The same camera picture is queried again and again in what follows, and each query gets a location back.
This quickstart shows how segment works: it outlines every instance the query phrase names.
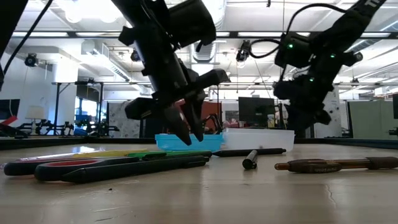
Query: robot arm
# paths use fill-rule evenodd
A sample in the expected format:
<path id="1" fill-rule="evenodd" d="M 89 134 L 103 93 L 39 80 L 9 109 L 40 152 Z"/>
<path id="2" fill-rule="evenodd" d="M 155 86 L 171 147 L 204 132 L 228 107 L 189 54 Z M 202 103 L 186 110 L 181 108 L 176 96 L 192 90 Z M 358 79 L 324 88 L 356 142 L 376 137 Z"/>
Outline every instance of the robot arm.
<path id="1" fill-rule="evenodd" d="M 200 41 L 208 45 L 216 39 L 216 28 L 201 0 L 188 0 L 170 9 L 164 0 L 112 0 L 134 27 L 123 27 L 119 40 L 125 45 L 135 44 L 155 93 L 152 98 L 138 98 L 126 106 L 131 119 L 149 116 L 162 118 L 168 128 L 183 142 L 191 139 L 186 123 L 173 103 L 185 100 L 181 106 L 191 132 L 203 140 L 201 106 L 203 91 L 212 85 L 228 81 L 224 70 L 215 69 L 199 76 L 184 66 L 175 50 Z"/>
<path id="2" fill-rule="evenodd" d="M 329 29 L 317 35 L 305 37 L 294 32 L 282 35 L 275 64 L 282 68 L 287 65 L 297 68 L 309 66 L 306 75 L 291 81 L 283 81 L 282 74 L 274 86 L 276 97 L 290 100 L 290 105 L 286 106 L 289 129 L 305 129 L 314 123 L 330 122 L 322 102 L 326 94 L 333 91 L 333 80 L 341 67 L 352 66 L 362 60 L 360 53 L 346 51 L 361 37 L 385 1 L 360 0 Z"/>

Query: black cable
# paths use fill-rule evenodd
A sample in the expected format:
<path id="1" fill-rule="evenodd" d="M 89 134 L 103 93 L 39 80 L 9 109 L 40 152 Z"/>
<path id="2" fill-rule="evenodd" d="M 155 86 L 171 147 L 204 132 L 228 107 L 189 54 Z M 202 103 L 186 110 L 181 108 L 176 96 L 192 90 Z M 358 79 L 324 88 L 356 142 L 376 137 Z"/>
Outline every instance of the black cable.
<path id="1" fill-rule="evenodd" d="M 292 18 L 290 19 L 289 24 L 288 24 L 288 26 L 287 26 L 286 34 L 289 33 L 290 27 L 292 26 L 292 23 L 293 23 L 293 20 L 295 19 L 295 17 L 296 17 L 300 12 L 302 12 L 302 11 L 304 11 L 304 10 L 306 10 L 306 9 L 309 9 L 309 8 L 311 8 L 311 7 L 327 7 L 327 8 L 329 8 L 329 9 L 336 10 L 336 11 L 341 12 L 341 13 L 345 13 L 345 12 L 346 12 L 346 10 L 340 9 L 339 7 L 336 7 L 336 6 L 333 6 L 333 5 L 330 5 L 330 4 L 325 4 L 325 3 L 314 3 L 314 4 L 309 4 L 309 5 L 307 5 L 307 6 L 304 6 L 304 7 L 301 8 L 301 9 L 299 9 L 297 12 L 295 12 L 295 13 L 293 14 L 293 16 L 292 16 Z M 264 54 L 264 55 L 254 55 L 254 54 L 252 53 L 251 47 L 252 47 L 253 44 L 256 44 L 256 43 L 258 43 L 258 42 L 272 42 L 272 43 L 275 43 L 275 44 L 278 44 L 278 45 L 280 44 L 280 41 L 279 41 L 279 40 L 275 40 L 275 39 L 259 39 L 259 40 L 253 41 L 253 42 L 250 44 L 250 51 L 249 51 L 250 56 L 252 56 L 253 58 L 259 59 L 259 58 L 264 58 L 264 57 L 270 56 L 271 54 L 273 54 L 275 51 L 277 51 L 277 50 L 279 49 L 279 46 L 278 46 L 278 47 L 276 47 L 275 49 L 271 50 L 270 52 L 268 52 L 268 53 L 266 53 L 266 54 Z"/>
<path id="2" fill-rule="evenodd" d="M 285 74 L 286 68 L 287 68 L 287 65 L 284 66 L 284 69 L 280 73 L 279 82 L 284 80 L 284 74 Z"/>
<path id="3" fill-rule="evenodd" d="M 278 46 L 274 50 L 271 50 L 270 52 L 268 52 L 268 53 L 266 53 L 264 55 L 255 55 L 255 54 L 253 54 L 251 47 L 253 46 L 253 44 L 260 43 L 260 42 L 272 42 L 272 43 L 275 43 L 275 44 L 278 44 L 278 45 L 280 44 L 280 41 L 279 40 L 275 40 L 275 39 L 259 39 L 259 40 L 255 40 L 255 41 L 251 42 L 250 43 L 250 47 L 249 47 L 249 54 L 253 58 L 259 59 L 259 58 L 264 58 L 264 57 L 270 56 L 271 54 L 273 54 L 275 51 L 277 51 L 279 49 L 279 46 Z"/>
<path id="4" fill-rule="evenodd" d="M 289 33 L 290 27 L 292 26 L 293 20 L 295 19 L 295 17 L 302 11 L 309 9 L 311 7 L 327 7 L 329 9 L 341 12 L 341 13 L 345 13 L 347 10 L 344 9 L 340 9 L 337 6 L 333 6 L 331 4 L 326 4 L 326 3 L 314 3 L 314 4 L 309 4 L 307 6 L 304 6 L 303 8 L 299 9 L 297 12 L 295 12 L 292 16 L 292 18 L 290 19 L 289 25 L 287 26 L 287 30 L 286 30 L 286 34 Z"/>
<path id="5" fill-rule="evenodd" d="M 49 9 L 51 3 L 53 0 L 49 0 L 47 4 L 44 6 L 43 10 L 40 12 L 39 16 L 37 16 L 35 22 L 33 23 L 32 27 L 28 30 L 26 33 L 25 37 L 21 40 L 19 45 L 15 48 L 14 52 L 11 54 L 11 57 L 8 59 L 6 66 L 4 67 L 4 75 L 7 73 L 8 68 L 11 65 L 12 60 L 15 58 L 15 56 L 18 54 L 18 51 L 22 48 L 26 40 L 30 37 L 31 33 L 33 30 L 36 28 L 37 24 L 40 22 L 42 17 L 44 16 L 45 12 Z"/>
<path id="6" fill-rule="evenodd" d="M 200 52 L 200 49 L 201 49 L 202 46 L 203 46 L 203 42 L 201 41 L 201 42 L 199 42 L 199 44 L 197 45 L 195 51 L 196 51 L 196 52 Z"/>
<path id="7" fill-rule="evenodd" d="M 154 21 L 155 24 L 158 26 L 158 28 L 166 35 L 167 38 L 170 39 L 170 42 L 173 45 L 173 50 L 180 49 L 181 46 L 178 44 L 176 40 L 173 39 L 172 35 L 169 34 L 166 29 L 162 26 L 162 24 L 156 19 L 155 15 L 149 10 L 146 2 L 146 0 L 140 0 L 141 8 L 144 11 L 144 13 L 147 15 L 147 17 Z"/>

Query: computer monitor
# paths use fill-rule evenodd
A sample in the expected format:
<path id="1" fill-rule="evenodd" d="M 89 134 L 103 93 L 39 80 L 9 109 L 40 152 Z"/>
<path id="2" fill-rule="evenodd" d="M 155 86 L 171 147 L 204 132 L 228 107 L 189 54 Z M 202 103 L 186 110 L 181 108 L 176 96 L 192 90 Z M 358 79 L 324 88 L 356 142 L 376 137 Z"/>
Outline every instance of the computer monitor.
<path id="1" fill-rule="evenodd" d="M 275 102 L 271 98 L 239 97 L 239 120 L 250 126 L 268 127 L 268 115 L 275 115 Z"/>

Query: lamp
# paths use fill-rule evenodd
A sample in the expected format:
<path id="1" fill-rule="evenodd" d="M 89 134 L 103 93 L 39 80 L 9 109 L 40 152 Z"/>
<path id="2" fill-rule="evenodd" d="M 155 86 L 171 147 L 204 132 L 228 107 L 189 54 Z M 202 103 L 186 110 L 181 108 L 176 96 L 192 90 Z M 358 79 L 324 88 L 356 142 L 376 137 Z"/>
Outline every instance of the lamp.
<path id="1" fill-rule="evenodd" d="M 32 120 L 32 132 L 30 134 L 35 134 L 36 130 L 36 119 L 45 119 L 44 118 L 44 108 L 41 106 L 29 106 L 27 110 L 25 119 Z"/>

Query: wooden table surface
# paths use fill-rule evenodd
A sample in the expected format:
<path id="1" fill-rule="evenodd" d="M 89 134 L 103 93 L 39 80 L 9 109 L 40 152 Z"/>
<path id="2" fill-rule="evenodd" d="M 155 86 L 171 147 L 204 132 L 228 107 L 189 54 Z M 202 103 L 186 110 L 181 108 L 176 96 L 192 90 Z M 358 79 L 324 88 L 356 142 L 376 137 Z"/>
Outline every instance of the wooden table surface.
<path id="1" fill-rule="evenodd" d="M 20 157 L 154 145 L 57 146 L 0 151 Z M 243 157 L 213 156 L 205 167 L 91 184 L 40 183 L 0 174 L 0 224 L 75 223 L 398 223 L 398 170 L 292 174 L 274 164 L 294 159 L 359 159 L 398 151 L 298 144 L 283 156 L 260 156 L 245 171 Z"/>

